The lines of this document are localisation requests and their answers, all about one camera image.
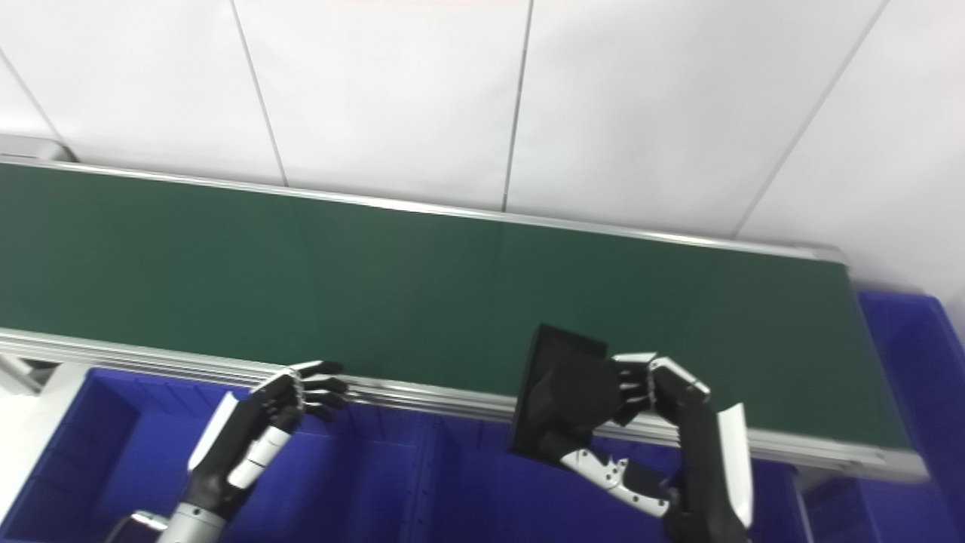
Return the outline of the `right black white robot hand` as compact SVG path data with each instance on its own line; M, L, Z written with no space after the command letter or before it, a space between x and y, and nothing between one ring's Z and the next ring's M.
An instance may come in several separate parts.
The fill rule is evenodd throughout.
M659 519L672 542L747 542L754 486L741 404L715 410L712 393L671 357L562 355L535 383L526 415L540 454L625 505ZM645 410L675 427L673 477L597 450L593 431Z

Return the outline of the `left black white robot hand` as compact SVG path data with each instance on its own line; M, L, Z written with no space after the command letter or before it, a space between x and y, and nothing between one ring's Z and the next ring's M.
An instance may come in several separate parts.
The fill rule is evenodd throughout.
M299 362L263 379L245 398L227 393L191 454L180 501L234 519L303 416L331 422L347 403L342 371L335 361Z

